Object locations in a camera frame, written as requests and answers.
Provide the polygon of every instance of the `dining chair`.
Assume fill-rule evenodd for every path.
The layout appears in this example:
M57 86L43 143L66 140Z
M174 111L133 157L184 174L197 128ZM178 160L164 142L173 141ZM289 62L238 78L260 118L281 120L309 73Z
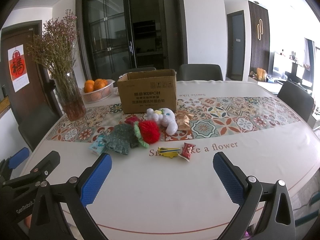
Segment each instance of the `dining chair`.
M182 64L179 71L180 80L221 80L221 68L214 64Z
M308 122L312 114L314 100L305 90L290 81L286 81L278 93L278 98Z
M37 107L22 120L18 129L31 151L34 151L46 133L59 120L47 104Z
M113 87L117 87L117 81L119 79L120 76L129 73L129 72L140 72L140 71L152 71L152 70L156 70L155 67L137 67L137 68L130 68L130 69L125 69L125 70L121 70L121 71L117 71L114 72L111 75L112 80L114 80L114 84Z

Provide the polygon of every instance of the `white stuffed animal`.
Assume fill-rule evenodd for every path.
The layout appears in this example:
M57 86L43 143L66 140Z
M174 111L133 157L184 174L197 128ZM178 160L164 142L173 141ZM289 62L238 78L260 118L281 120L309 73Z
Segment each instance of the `white stuffed animal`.
M178 130L174 113L169 108L161 108L159 110L147 109L147 119L155 121L158 125L167 127L166 133L174 135Z

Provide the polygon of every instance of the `patterned table runner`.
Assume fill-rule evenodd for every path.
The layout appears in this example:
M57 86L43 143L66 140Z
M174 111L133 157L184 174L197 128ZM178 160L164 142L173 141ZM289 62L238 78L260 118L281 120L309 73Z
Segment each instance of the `patterned table runner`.
M178 130L169 136L161 128L160 141L210 138L253 132L300 121L300 118L278 98L231 97L178 99L177 110L193 114L191 130ZM121 104L87 108L86 116L70 122L64 116L52 129L46 140L93 142L99 134L108 134L117 124L146 114L124 114Z

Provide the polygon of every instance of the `blue gripper pad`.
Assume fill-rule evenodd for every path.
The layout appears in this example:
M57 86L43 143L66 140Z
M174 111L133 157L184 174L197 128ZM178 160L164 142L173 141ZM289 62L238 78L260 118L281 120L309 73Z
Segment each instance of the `blue gripper pad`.
M29 157L29 149L24 147L20 151L18 151L15 155L10 157L8 167L9 169L15 169L18 167L21 163L23 163L24 160L26 160Z
M103 182L108 176L112 167L112 160L110 155L105 155L99 162L95 170L91 173L87 181L81 188L81 203L83 206L92 204L96 198Z
M244 189L219 153L216 153L213 157L213 168L232 202L241 206L244 203Z

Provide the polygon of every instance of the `screw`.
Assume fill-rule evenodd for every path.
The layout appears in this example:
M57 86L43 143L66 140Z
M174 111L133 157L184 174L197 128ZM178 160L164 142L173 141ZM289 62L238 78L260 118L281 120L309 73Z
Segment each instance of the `screw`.
M45 187L45 186L47 186L47 184L48 184L48 183L47 183L46 181L43 181L43 182L41 182L40 186L41 186L41 187Z
M280 186L284 186L285 185L283 180L279 180L278 183L279 183Z
M250 177L248 178L248 181L254 183L254 182L257 181L257 179L256 179L254 176L250 176Z
M76 183L77 180L78 180L77 177L71 177L71 178L69 179L69 182L70 182L70 183Z

